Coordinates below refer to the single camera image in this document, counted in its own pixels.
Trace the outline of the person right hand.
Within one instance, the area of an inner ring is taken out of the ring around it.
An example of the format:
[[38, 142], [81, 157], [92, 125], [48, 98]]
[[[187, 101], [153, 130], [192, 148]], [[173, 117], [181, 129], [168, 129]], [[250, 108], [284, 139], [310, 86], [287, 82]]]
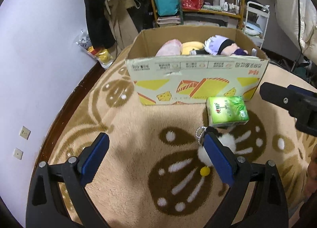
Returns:
[[304, 186], [304, 195], [309, 198], [317, 189], [316, 151], [313, 152], [307, 168], [307, 181]]

